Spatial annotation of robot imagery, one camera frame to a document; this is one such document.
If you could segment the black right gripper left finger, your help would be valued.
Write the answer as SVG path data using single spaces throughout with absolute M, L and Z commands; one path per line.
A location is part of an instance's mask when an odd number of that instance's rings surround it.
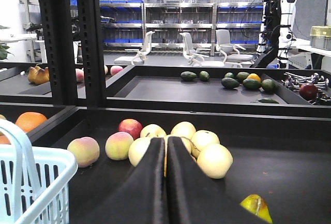
M 115 188 L 96 185 L 97 195 L 80 223 L 169 223 L 164 194 L 163 138 L 151 139 L 144 156 Z

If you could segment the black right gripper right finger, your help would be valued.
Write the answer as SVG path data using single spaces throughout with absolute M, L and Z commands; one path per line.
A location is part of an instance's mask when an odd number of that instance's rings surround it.
M 265 223 L 227 197 L 193 161 L 179 137 L 168 138 L 167 147 L 170 223 Z

